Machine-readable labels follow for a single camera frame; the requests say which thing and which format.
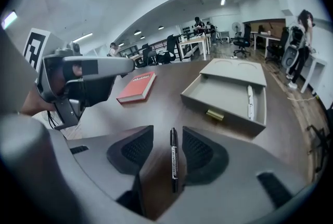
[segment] hand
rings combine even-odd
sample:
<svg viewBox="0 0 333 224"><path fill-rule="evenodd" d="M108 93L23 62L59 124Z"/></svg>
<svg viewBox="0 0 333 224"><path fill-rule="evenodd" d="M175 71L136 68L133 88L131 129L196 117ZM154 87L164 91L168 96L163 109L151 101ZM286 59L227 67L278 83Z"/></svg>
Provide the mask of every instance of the hand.
<svg viewBox="0 0 333 224"><path fill-rule="evenodd" d="M80 66L73 65L73 73L75 76L81 77L82 68ZM50 87L52 91L54 91L56 94L59 94L62 91L65 83L66 81L62 73L62 67L60 67L53 74L50 80ZM27 98L25 99L21 113L33 116L42 111L55 111L55 108L53 104L47 103L41 98L37 90L37 86L34 85Z"/></svg>

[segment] red book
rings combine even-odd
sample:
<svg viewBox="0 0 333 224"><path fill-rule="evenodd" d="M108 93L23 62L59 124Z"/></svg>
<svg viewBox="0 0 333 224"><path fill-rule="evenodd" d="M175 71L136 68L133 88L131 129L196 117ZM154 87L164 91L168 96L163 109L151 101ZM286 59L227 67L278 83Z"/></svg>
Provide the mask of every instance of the red book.
<svg viewBox="0 0 333 224"><path fill-rule="evenodd" d="M126 103L146 99L155 77L153 71L135 76L117 97L118 102Z"/></svg>

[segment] gray robotic arm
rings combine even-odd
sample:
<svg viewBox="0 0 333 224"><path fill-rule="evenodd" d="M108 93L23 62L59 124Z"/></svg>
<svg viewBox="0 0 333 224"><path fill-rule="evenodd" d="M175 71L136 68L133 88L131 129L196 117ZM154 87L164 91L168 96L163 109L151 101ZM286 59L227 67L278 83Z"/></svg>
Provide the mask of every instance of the gray robotic arm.
<svg viewBox="0 0 333 224"><path fill-rule="evenodd" d="M82 76L75 76L73 66L82 68ZM116 76L129 73L134 68L134 62L128 58L75 55L75 50L67 47L44 56L37 89L43 100L55 105L62 121L55 129L77 125L86 107L108 99ZM59 70L65 79L60 92L52 84L53 77Z"/></svg>

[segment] desk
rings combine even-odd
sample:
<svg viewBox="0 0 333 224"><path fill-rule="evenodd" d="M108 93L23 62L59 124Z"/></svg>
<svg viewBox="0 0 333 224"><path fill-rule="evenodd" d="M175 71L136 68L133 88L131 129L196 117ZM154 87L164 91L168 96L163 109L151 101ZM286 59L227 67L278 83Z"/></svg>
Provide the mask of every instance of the desk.
<svg viewBox="0 0 333 224"><path fill-rule="evenodd" d="M137 55L131 56L130 59L135 61L135 63L137 65L139 65L139 59L141 59L142 57L143 57L143 54L137 54Z"/></svg>
<svg viewBox="0 0 333 224"><path fill-rule="evenodd" d="M207 60L206 58L206 39L207 37L198 37L196 39L192 39L192 40L187 40L186 42L180 42L179 46L181 49L181 54L182 54L182 58L184 58L184 51L183 51L183 46L189 44L191 47L191 51L192 51L192 44L194 43L202 43L202 51L203 51L203 60Z"/></svg>
<svg viewBox="0 0 333 224"><path fill-rule="evenodd" d="M180 93L197 78L200 70L207 64L208 61L192 61L136 69L114 83L107 101L87 108L82 115L80 129L83 137L117 134L139 126L154 125L153 149L140 172L148 218L158 219L181 194L181 191L179 194L172 194L171 191L172 127L178 131L180 149L183 140L182 126L200 128L252 141L304 177L308 173L306 145L292 105L266 70L267 127L254 140L240 133L238 127L225 127L208 116L190 110L182 103ZM155 71L157 77L147 99L119 104L116 97L130 80L150 71ZM179 186L185 177L185 163L184 154L180 150Z"/></svg>
<svg viewBox="0 0 333 224"><path fill-rule="evenodd" d="M256 32L251 32L251 33L254 36L254 50L256 50L256 48L257 48L257 36L266 39L265 58L267 57L267 46L268 46L269 40L280 41L280 38L278 38L276 36L273 36L273 35L259 34L259 33L256 33Z"/></svg>
<svg viewBox="0 0 333 224"><path fill-rule="evenodd" d="M322 80L322 77L323 77L323 74L325 72L325 68L326 68L327 62L325 60L323 60L322 58L320 58L320 56L319 56L318 53L310 54L309 58L312 59L312 63L311 63L311 67L310 67L310 70L309 70L309 74L306 77L305 83L304 83L304 85L303 85L303 87L301 89L301 93L304 93L305 90L306 90L306 87L308 87L308 84L311 81L312 74L314 72L314 69L315 69L316 65L321 64L324 67L321 70L320 76L317 78L316 82L314 84L312 84L312 86L311 86L313 88L312 94L315 94L317 92L318 87L320 85L320 82Z"/></svg>

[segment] woman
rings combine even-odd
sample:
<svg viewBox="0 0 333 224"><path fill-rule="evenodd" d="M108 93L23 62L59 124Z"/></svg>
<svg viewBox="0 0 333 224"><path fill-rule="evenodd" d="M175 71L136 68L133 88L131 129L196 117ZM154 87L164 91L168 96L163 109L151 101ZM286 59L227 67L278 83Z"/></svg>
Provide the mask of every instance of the woman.
<svg viewBox="0 0 333 224"><path fill-rule="evenodd" d="M116 57L119 51L120 51L119 46L117 46L116 43L111 43L108 56Z"/></svg>
<svg viewBox="0 0 333 224"><path fill-rule="evenodd" d="M301 71L304 67L306 60L308 59L310 52L312 51L312 29L313 29L313 16L309 11L303 10L297 18L298 27L305 34L305 42L298 49L298 57L296 62L289 69L289 74L286 75L286 78L291 80L288 86L292 89L297 89L296 81L301 74Z"/></svg>

